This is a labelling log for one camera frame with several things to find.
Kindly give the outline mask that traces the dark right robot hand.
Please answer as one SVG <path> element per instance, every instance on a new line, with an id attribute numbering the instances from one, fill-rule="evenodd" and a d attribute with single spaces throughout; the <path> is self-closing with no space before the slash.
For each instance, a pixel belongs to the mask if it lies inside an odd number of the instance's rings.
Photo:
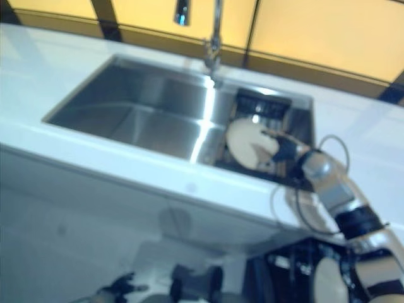
<path id="1" fill-rule="evenodd" d="M 290 134 L 270 129 L 262 130 L 260 133 L 268 137 L 272 143 L 276 141 L 278 147 L 271 156 L 271 160 L 275 163 L 283 161 L 297 162 L 311 150 L 309 145 L 299 141 Z"/>

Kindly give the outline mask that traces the dark left robot hand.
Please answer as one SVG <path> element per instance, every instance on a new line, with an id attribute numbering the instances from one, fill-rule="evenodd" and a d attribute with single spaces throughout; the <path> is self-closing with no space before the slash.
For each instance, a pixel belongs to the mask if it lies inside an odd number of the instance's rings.
<path id="1" fill-rule="evenodd" d="M 145 284 L 134 284 L 136 273 L 126 273 L 115 279 L 106 290 L 112 294 L 113 302 L 127 302 L 126 296 L 135 292 L 146 292 L 149 286 Z"/>

